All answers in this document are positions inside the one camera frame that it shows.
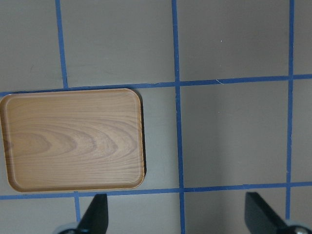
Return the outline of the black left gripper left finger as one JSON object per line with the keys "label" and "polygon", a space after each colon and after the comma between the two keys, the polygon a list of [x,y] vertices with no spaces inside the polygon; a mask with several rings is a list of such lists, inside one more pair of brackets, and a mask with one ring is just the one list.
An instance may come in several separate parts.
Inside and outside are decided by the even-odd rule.
{"label": "black left gripper left finger", "polygon": [[77,226],[78,234],[105,234],[108,229],[107,194],[97,194]]}

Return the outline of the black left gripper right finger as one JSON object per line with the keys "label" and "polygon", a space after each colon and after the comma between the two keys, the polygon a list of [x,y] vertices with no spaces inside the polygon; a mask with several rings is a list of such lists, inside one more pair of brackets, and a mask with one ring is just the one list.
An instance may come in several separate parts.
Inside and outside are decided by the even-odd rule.
{"label": "black left gripper right finger", "polygon": [[244,221],[251,234],[285,234],[289,226],[256,192],[246,192]]}

